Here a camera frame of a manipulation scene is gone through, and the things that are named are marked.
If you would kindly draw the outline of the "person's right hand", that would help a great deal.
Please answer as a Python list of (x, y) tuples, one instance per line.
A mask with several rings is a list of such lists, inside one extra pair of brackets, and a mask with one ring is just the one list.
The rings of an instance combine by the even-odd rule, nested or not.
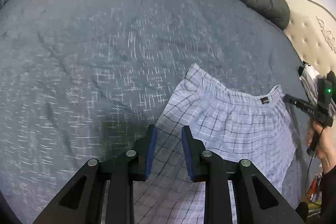
[(306, 132), (308, 146), (311, 144), (315, 131), (321, 135), (317, 147), (317, 157), (321, 161), (323, 174), (327, 174), (335, 167), (334, 131), (332, 127), (323, 128), (318, 122), (311, 119)]

